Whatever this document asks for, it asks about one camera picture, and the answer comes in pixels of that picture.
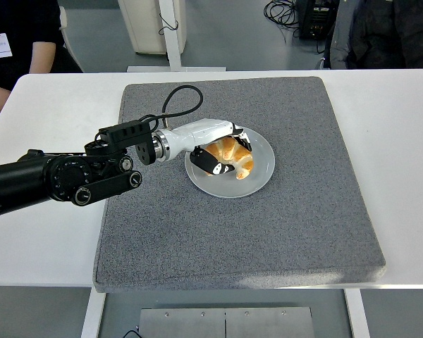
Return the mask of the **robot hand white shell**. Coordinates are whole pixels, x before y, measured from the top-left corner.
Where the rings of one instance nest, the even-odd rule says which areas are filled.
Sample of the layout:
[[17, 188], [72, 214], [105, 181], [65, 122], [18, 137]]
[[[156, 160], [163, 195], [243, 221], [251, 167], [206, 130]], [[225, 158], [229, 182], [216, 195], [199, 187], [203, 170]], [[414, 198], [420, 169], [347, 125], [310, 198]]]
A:
[[202, 119], [173, 130], [160, 129], [154, 136], [160, 145], [159, 161], [169, 161], [188, 151], [190, 162], [207, 175], [234, 171], [238, 180], [245, 179], [254, 168], [246, 132], [225, 120]]

